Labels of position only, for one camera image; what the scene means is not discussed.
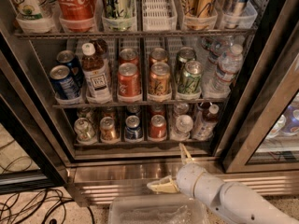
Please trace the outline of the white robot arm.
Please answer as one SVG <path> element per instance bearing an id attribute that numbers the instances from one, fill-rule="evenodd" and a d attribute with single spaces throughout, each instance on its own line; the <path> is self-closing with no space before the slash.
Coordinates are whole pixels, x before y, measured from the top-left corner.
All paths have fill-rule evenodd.
<path id="1" fill-rule="evenodd" d="M 171 175 L 149 182 L 147 188 L 162 193 L 182 193 L 203 203 L 228 224 L 299 224 L 253 189 L 239 182 L 225 182 L 195 162 L 179 144 L 183 166 Z"/>

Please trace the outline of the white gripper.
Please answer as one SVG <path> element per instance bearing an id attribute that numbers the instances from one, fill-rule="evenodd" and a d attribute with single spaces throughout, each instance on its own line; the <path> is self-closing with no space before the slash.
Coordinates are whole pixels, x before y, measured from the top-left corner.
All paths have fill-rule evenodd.
<path id="1" fill-rule="evenodd" d="M 210 174 L 205 168 L 193 162 L 192 155 L 184 144 L 179 143 L 180 157 L 184 165 L 177 173 L 177 183 L 172 176 L 147 184 L 147 188 L 162 193 L 183 193 L 207 207 L 220 205 L 220 191 L 224 181 Z"/>

